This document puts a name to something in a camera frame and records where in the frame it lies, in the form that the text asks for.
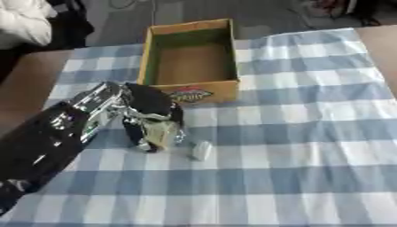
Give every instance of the box label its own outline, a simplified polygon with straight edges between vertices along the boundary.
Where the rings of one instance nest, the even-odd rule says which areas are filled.
[[[177,102],[195,103],[213,94],[198,87],[183,87],[172,92],[169,96]]]

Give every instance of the table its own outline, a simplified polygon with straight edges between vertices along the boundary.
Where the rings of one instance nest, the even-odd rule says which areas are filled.
[[[306,42],[307,39],[303,39],[303,37],[305,36],[303,35],[295,41]],[[277,39],[272,37],[265,38],[262,41],[272,43]],[[255,44],[251,43],[250,46],[260,48],[263,44],[259,41]],[[218,153],[216,153],[217,160],[198,164],[178,160],[177,158],[171,159],[168,154],[164,153],[151,157],[138,154],[127,155],[124,151],[125,147],[120,144],[123,139],[120,133],[120,125],[116,124],[113,125],[114,128],[111,128],[116,129],[115,131],[107,133],[102,139],[97,140],[100,145],[91,147],[84,152],[74,166],[70,167],[65,174],[58,177],[46,188],[50,196],[41,201],[37,207],[40,212],[35,217],[24,217],[21,214],[22,216],[16,219],[32,220],[34,218],[37,222],[54,224],[60,218],[63,221],[76,223],[81,219],[80,216],[76,216],[80,213],[75,211],[80,206],[72,206],[70,203],[81,203],[84,206],[88,204],[87,206],[90,207],[90,212],[84,216],[82,222],[97,222],[104,226],[113,222],[115,222],[113,226],[122,226],[117,224],[131,222],[138,222],[142,226],[149,224],[158,226],[163,224],[163,220],[166,224],[188,224],[190,222],[200,224],[208,221],[215,225],[237,224],[239,226],[243,226],[246,222],[284,225],[328,224],[322,226],[366,224],[374,220],[375,223],[397,223],[394,215],[390,214],[397,209],[393,202],[395,197],[388,193],[390,189],[392,189],[391,192],[394,192],[397,185],[393,180],[397,170],[395,169],[396,157],[393,153],[390,153],[395,149],[395,144],[392,140],[382,137],[395,135],[394,124],[396,122],[393,118],[396,115],[395,101],[385,89],[385,84],[378,71],[370,67],[371,64],[366,57],[366,53],[364,53],[365,56],[359,56],[358,62],[355,62],[354,56],[352,59],[352,56],[343,52],[344,47],[347,46],[339,46],[336,50],[328,47],[325,52],[315,53],[306,50],[301,54],[323,56],[324,53],[330,51],[335,56],[342,56],[343,61],[336,61],[343,65],[340,70],[345,70],[343,67],[349,67],[345,64],[345,61],[347,61],[351,64],[367,67],[364,71],[370,71],[368,76],[364,74],[363,78],[356,77],[355,70],[350,71],[350,78],[349,76],[342,78],[332,72],[328,74],[330,77],[324,78],[312,74],[311,77],[309,76],[309,80],[303,77],[302,81],[297,84],[294,80],[290,80],[291,78],[296,79],[294,75],[287,72],[286,74],[279,74],[278,76],[284,76],[285,80],[278,81],[271,71],[266,71],[268,69],[262,67],[262,64],[255,65],[256,68],[254,69],[251,67],[254,64],[250,61],[253,56],[250,54],[258,56],[261,53],[260,51],[252,53],[244,51],[244,47],[238,46],[237,49],[241,50],[242,54],[237,55],[237,58],[246,63],[242,66],[245,73],[242,76],[241,90],[243,95],[240,98],[243,102],[209,105],[199,108],[199,110],[195,108],[186,109],[187,113],[196,114],[197,117],[191,119],[191,123],[198,126],[198,132],[202,137],[214,135],[212,134],[212,129],[214,129],[213,114],[223,117],[218,118],[219,122],[215,121],[215,129],[217,129],[215,141],[219,145]],[[351,43],[349,51],[352,51],[351,54],[354,55],[356,51],[362,53],[363,48],[358,43]],[[276,51],[275,55],[283,59],[282,51]],[[301,64],[298,60],[295,60],[295,65],[286,64],[286,66],[299,67],[300,70],[304,70],[305,66],[317,69],[330,67],[327,64],[318,66],[311,60],[307,63],[308,65]],[[80,67],[76,69],[73,64],[70,66],[68,64],[66,71],[73,72],[78,68]],[[87,66],[85,70],[89,72],[92,69]],[[259,78],[255,77],[256,74],[251,74],[252,72],[264,73],[265,75],[261,74],[261,78]],[[324,89],[332,91],[332,95],[327,92],[321,93],[316,87],[319,83],[316,80],[310,80],[310,78],[316,78],[316,80],[329,80],[331,78],[331,80],[326,81]],[[340,79],[343,80],[342,84],[346,85],[345,88],[339,89],[339,82],[342,82],[338,81]],[[355,86],[357,79],[359,79],[360,84]],[[368,84],[361,83],[361,79],[366,80],[365,82]],[[68,80],[66,85],[72,84],[73,86],[71,82],[73,80]],[[281,84],[277,84],[281,88],[271,86],[272,82],[281,82]],[[330,83],[337,85],[337,87],[330,86]],[[255,97],[258,95],[256,93],[257,86],[261,86],[261,98],[259,99],[256,99],[259,96]],[[287,93],[281,92],[278,93],[278,97],[274,96],[274,92],[284,88],[288,89]],[[321,107],[317,106],[317,101],[320,100],[318,98],[322,100],[321,103],[318,103]],[[357,102],[350,103],[348,102],[351,100],[349,98]],[[280,106],[277,106],[280,103],[286,104],[281,108],[284,109],[283,114],[286,114],[286,118],[279,117],[279,114],[276,114],[280,110]],[[233,121],[236,118],[236,107],[238,108],[237,115],[242,114],[245,117]],[[261,108],[265,108],[265,116],[261,116]],[[355,111],[361,111],[360,113],[364,115],[352,114],[349,112],[352,108]],[[319,113],[314,119],[301,114],[302,111],[311,110],[313,112],[317,109],[323,112]],[[378,113],[377,111],[372,112],[372,110],[383,110],[384,112]],[[207,114],[208,119],[204,121],[203,118],[199,118],[202,114]],[[380,114],[385,117],[384,121],[378,121]],[[361,120],[355,122],[354,120],[357,117]],[[336,125],[330,123],[335,119],[339,121],[336,131],[333,130]],[[236,122],[242,123],[244,127],[241,129],[236,127]],[[287,133],[283,130],[285,129],[284,126],[288,127]],[[359,127],[360,130],[352,130],[354,127]],[[312,132],[309,137],[302,133],[305,130]],[[316,140],[319,137],[313,132],[322,133],[320,141]],[[278,137],[276,136],[277,133],[288,137]],[[345,138],[346,141],[339,140],[339,136]],[[98,159],[98,155],[104,155],[105,158]],[[80,183],[67,189],[63,184],[68,185],[70,180]],[[132,181],[136,183],[134,186],[140,186],[129,187],[128,183]],[[217,183],[215,188],[211,186],[213,185],[210,184],[211,182]],[[114,188],[115,185],[121,187],[119,191]],[[67,202],[65,201],[66,198],[62,197],[65,190],[74,195]],[[119,198],[112,196],[115,190],[117,195],[120,196]],[[45,191],[29,197],[27,200],[31,200],[31,202],[25,203],[25,205],[34,206],[34,201],[38,201],[43,194],[45,194]],[[134,213],[136,210],[134,206],[137,204],[136,199],[141,200],[140,205],[142,207],[139,208],[139,214]],[[101,207],[101,204],[106,203],[117,203],[118,206],[115,207],[117,212],[110,214],[111,208],[108,206]],[[222,209],[218,210],[217,204],[222,204]],[[64,206],[62,207],[64,212],[61,216],[57,211],[49,212],[50,208],[61,209],[60,205]],[[202,213],[189,213],[190,208],[196,212],[202,211]]]
[[[397,26],[358,28],[357,32],[397,97]],[[42,109],[70,52],[34,53],[19,62],[0,87],[0,135]]]

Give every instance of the robotic hand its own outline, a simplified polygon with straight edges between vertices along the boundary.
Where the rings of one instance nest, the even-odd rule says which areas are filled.
[[[145,152],[167,149],[185,137],[183,110],[169,96],[148,86],[103,82],[0,140],[0,216],[23,195],[45,186],[119,115],[128,137]],[[208,142],[198,143],[193,156],[203,160],[211,148]]]

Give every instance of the floor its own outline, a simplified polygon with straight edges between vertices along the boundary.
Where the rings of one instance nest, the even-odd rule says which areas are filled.
[[[237,39],[251,39],[285,32],[359,27],[351,19],[308,17],[304,0],[83,0],[96,32],[88,45],[142,43],[150,25],[231,18]],[[382,15],[385,24],[397,24],[397,11]]]

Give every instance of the small white object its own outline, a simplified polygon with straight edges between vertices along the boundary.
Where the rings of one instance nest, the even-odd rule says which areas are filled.
[[[213,151],[213,145],[208,141],[202,141],[193,148],[192,156],[197,160],[206,160]]]

